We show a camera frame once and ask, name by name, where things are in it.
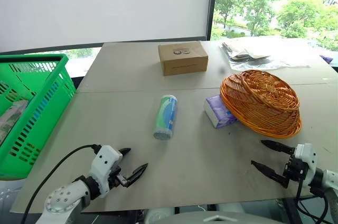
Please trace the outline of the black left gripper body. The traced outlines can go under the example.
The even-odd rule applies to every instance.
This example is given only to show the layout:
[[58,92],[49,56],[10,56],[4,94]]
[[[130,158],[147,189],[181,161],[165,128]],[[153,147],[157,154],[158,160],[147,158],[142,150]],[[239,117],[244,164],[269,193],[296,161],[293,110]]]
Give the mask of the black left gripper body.
[[112,168],[108,175],[108,186],[110,189],[116,188],[119,186],[127,187],[127,179],[121,173],[121,167],[117,165],[115,168]]

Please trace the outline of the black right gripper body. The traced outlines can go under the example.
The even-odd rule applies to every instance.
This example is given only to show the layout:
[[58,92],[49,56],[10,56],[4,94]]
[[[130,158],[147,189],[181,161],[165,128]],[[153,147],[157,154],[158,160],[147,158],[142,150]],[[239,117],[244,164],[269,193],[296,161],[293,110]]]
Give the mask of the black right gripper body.
[[308,164],[295,155],[291,155],[289,161],[285,164],[283,176],[295,181],[300,182],[305,180],[308,172]]

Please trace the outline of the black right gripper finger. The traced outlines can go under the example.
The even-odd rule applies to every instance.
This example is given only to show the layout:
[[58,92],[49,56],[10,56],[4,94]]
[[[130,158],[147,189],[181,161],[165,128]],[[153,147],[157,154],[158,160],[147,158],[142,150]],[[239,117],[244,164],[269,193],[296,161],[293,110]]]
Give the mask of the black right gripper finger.
[[265,145],[267,148],[274,150],[276,152],[283,152],[283,153],[286,153],[288,155],[293,155],[294,152],[295,152],[294,147],[290,147],[290,146],[287,146],[287,145],[279,143],[279,142],[275,142],[275,141],[265,139],[265,140],[261,140],[261,143],[263,145]]
[[287,188],[289,184],[289,178],[277,174],[272,168],[258,163],[256,161],[251,161],[251,165],[253,165],[259,172],[261,172],[266,177],[272,179],[273,181],[279,183],[283,188]]

